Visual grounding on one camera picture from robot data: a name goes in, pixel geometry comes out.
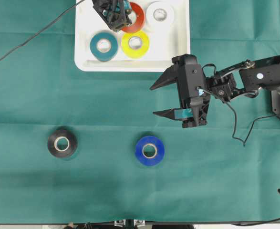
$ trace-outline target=electrical tape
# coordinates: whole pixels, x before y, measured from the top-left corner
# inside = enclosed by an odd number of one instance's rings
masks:
[[[144,154],[144,148],[146,146],[153,146],[155,148],[155,154],[151,157],[147,157]],[[140,163],[145,166],[155,166],[159,164],[165,154],[165,148],[161,140],[154,136],[146,136],[141,138],[135,146],[135,156]]]
[[[157,1],[147,8],[146,20],[153,30],[169,31],[175,20],[175,11],[169,3]]]
[[[102,49],[99,45],[104,42],[108,45],[108,48]],[[90,42],[90,50],[97,60],[107,62],[112,60],[118,51],[118,43],[116,38],[107,32],[101,32],[96,34]]]
[[[127,33],[135,33],[135,32],[140,31],[144,26],[145,13],[144,13],[144,10],[138,4],[131,2],[130,5],[131,5],[132,10],[136,14],[136,21],[134,24],[122,28],[122,30]]]
[[[57,143],[60,139],[65,139],[68,142],[68,146],[61,150]],[[73,133],[65,129],[58,129],[52,133],[48,140],[49,152],[58,158],[66,158],[72,156],[77,149],[77,139]]]
[[[133,41],[136,41],[138,46],[134,47]],[[149,50],[150,41],[146,33],[138,31],[136,33],[126,33],[122,37],[121,45],[126,56],[132,59],[139,59]]]

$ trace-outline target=wire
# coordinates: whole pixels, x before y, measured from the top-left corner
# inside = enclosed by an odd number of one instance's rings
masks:
[[[260,118],[256,118],[254,119],[254,121],[252,122],[252,125],[251,125],[251,128],[247,134],[247,137],[245,138],[245,140],[242,140],[241,138],[238,138],[238,137],[235,137],[235,134],[236,134],[236,130],[237,130],[237,120],[238,120],[238,117],[237,117],[237,113],[235,111],[235,109],[225,100],[223,100],[222,98],[220,98],[219,96],[213,94],[212,92],[209,92],[207,90],[204,90],[202,88],[200,88],[201,90],[203,90],[205,93],[207,94],[210,94],[214,97],[216,97],[217,99],[220,99],[224,104],[226,104],[231,110],[232,112],[234,113],[234,128],[233,128],[233,134],[232,134],[232,138],[233,139],[236,139],[238,141],[241,141],[243,143],[244,146],[246,146],[246,143],[252,133],[252,130],[253,130],[253,127],[254,127],[254,124],[258,121],[258,120],[262,120],[262,119],[266,119],[266,118],[273,118],[273,117],[280,117],[280,114],[275,114],[275,115],[269,115],[269,116],[264,116],[264,117],[260,117]]]
[[[24,43],[17,45],[16,47],[12,48],[10,51],[8,51],[4,56],[2,56],[0,58],[0,62],[3,61],[8,55],[10,55],[11,53],[13,53],[14,51],[16,51],[18,48],[21,48],[22,46],[26,45],[28,42],[30,42],[32,39],[34,39],[35,37],[37,37],[40,33],[44,32],[45,30],[47,30],[48,28],[50,28],[52,25],[54,25],[62,16],[64,16],[65,14],[67,14],[70,10],[72,10],[73,8],[75,8],[77,5],[81,4],[83,1],[85,0],[80,0],[78,3],[76,3],[75,5],[71,6],[70,8],[68,8],[65,12],[63,12],[62,14],[60,14],[55,20],[53,20],[51,23],[49,23],[47,26],[45,26],[43,29],[39,30],[38,32],[36,32],[33,36],[31,36],[29,39],[27,39]]]
[[[203,90],[207,94],[210,94],[210,95],[216,97],[217,99],[220,99],[224,104],[226,104],[232,110],[232,112],[234,113],[234,128],[233,128],[232,138],[235,139],[235,140],[241,141],[243,143],[243,145],[245,145],[245,141],[244,140],[242,140],[242,139],[240,139],[238,137],[235,137],[235,133],[236,133],[236,129],[237,129],[237,120],[238,120],[237,113],[236,113],[235,109],[227,101],[223,100],[219,96],[217,96],[217,95],[215,95],[215,94],[213,94],[213,93],[211,93],[209,91],[206,91],[206,90],[204,90],[202,88],[201,88],[201,90]]]
[[[216,73],[217,73],[216,72],[216,70],[217,70],[216,65],[214,65],[213,63],[208,63],[208,64],[206,64],[205,66],[202,67],[202,70],[206,67],[213,67],[214,68],[214,76],[216,75]]]
[[[255,119],[255,120],[252,122],[251,128],[250,128],[250,130],[249,130],[249,132],[248,132],[248,135],[247,135],[247,137],[246,137],[246,139],[245,139],[245,141],[244,141],[244,146],[246,145],[246,142],[247,142],[247,140],[248,140],[248,138],[249,138],[249,136],[250,136],[250,134],[251,134],[251,132],[252,132],[252,130],[253,130],[254,124],[255,124],[258,120],[266,119],[266,118],[273,118],[273,117],[280,117],[280,114],[269,115],[269,116],[264,116],[264,117],[260,117],[260,118]]]
[[[241,227],[247,227],[247,226],[256,226],[256,225],[262,225],[262,224],[268,224],[268,223],[278,223],[280,222],[280,218],[273,219],[270,221],[262,221],[258,223],[249,223],[249,224],[234,224],[234,226],[241,226]]]

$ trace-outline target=white tape roll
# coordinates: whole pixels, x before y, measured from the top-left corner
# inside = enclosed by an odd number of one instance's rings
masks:
[[[164,1],[152,3],[146,10],[147,23],[154,30],[164,30],[171,26],[175,20],[173,7]]]

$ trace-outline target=red tape roll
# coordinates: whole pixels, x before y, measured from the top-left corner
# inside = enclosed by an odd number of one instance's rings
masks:
[[[135,32],[140,31],[144,26],[145,13],[144,13],[144,10],[138,4],[131,2],[130,5],[131,5],[132,10],[136,14],[136,21],[131,26],[126,26],[126,27],[122,28],[122,30],[127,33],[135,33]]]

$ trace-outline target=green fabric surface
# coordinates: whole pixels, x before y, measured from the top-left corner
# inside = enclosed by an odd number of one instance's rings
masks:
[[[0,0],[0,56],[74,3]],[[208,125],[182,129],[152,114],[179,106],[175,85],[149,91],[160,73],[77,69],[74,27],[71,12],[0,63],[0,223],[280,217],[278,119],[257,123],[244,148],[231,139],[232,112],[212,99]],[[198,61],[218,69],[280,55],[280,1],[192,0],[191,37]],[[237,136],[270,114],[270,103],[264,91],[234,101]],[[78,139],[72,159],[48,152],[59,126]],[[155,167],[135,157],[145,135],[165,144]]]

